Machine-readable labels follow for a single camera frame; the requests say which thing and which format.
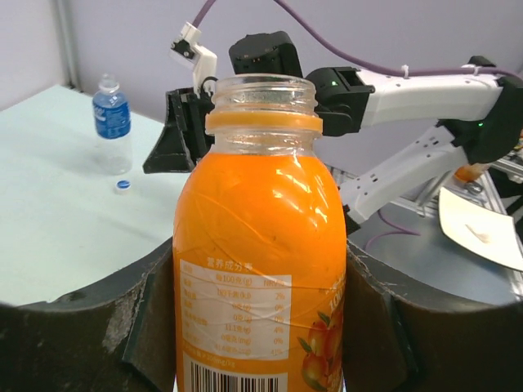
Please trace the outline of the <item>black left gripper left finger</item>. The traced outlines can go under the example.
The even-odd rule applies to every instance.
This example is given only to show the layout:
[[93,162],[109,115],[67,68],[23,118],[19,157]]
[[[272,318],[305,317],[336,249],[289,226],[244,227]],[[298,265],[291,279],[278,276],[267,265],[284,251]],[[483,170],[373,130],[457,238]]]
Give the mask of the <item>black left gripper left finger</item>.
[[172,242],[51,302],[1,306],[3,391],[171,391]]

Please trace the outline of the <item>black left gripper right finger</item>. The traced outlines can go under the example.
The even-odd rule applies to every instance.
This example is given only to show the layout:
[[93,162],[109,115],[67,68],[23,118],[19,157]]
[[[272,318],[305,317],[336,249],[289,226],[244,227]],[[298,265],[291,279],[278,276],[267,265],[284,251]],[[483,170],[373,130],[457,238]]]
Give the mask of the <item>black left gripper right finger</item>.
[[349,391],[520,391],[522,303],[441,291],[349,243],[342,370]]

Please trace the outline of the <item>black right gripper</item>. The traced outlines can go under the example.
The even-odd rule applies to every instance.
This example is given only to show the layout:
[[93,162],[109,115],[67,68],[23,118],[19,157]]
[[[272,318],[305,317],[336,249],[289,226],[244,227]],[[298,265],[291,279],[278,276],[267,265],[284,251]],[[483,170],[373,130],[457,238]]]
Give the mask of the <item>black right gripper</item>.
[[205,132],[205,117],[214,108],[209,98],[198,97],[191,88],[166,93],[163,130],[142,165],[145,174],[187,173],[202,158],[214,138]]

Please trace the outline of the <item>blue Pocari bottle cap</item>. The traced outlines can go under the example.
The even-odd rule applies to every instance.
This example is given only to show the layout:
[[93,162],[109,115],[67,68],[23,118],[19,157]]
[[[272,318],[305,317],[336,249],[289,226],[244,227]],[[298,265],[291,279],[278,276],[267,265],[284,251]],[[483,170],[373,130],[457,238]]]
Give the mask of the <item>blue Pocari bottle cap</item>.
[[131,189],[131,182],[129,180],[118,180],[114,184],[114,192],[116,194],[126,194]]

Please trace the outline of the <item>blue Pocari Sweat bottle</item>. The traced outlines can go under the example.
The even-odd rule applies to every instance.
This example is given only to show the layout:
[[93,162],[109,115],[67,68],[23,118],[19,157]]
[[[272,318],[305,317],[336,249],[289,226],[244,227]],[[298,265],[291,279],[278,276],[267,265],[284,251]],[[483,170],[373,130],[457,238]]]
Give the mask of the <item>blue Pocari Sweat bottle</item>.
[[117,78],[104,73],[92,97],[98,162],[111,175],[132,168],[131,110]]

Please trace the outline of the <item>small orange bottle gold cap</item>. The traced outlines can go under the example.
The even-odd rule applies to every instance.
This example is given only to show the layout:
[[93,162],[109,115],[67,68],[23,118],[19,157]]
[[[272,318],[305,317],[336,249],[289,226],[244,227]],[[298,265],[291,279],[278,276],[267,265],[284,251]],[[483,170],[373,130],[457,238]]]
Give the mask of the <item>small orange bottle gold cap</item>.
[[346,228],[315,86],[247,73],[212,102],[174,218],[177,388],[340,391]]

